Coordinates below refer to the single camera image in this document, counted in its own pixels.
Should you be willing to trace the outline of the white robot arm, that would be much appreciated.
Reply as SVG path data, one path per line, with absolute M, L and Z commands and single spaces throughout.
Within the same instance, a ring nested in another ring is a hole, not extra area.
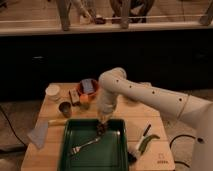
M 142 102 L 194 128 L 196 141 L 190 171 L 213 171 L 213 101 L 129 81 L 121 67 L 103 72 L 98 83 L 97 111 L 102 124 L 112 117 L 119 94 Z

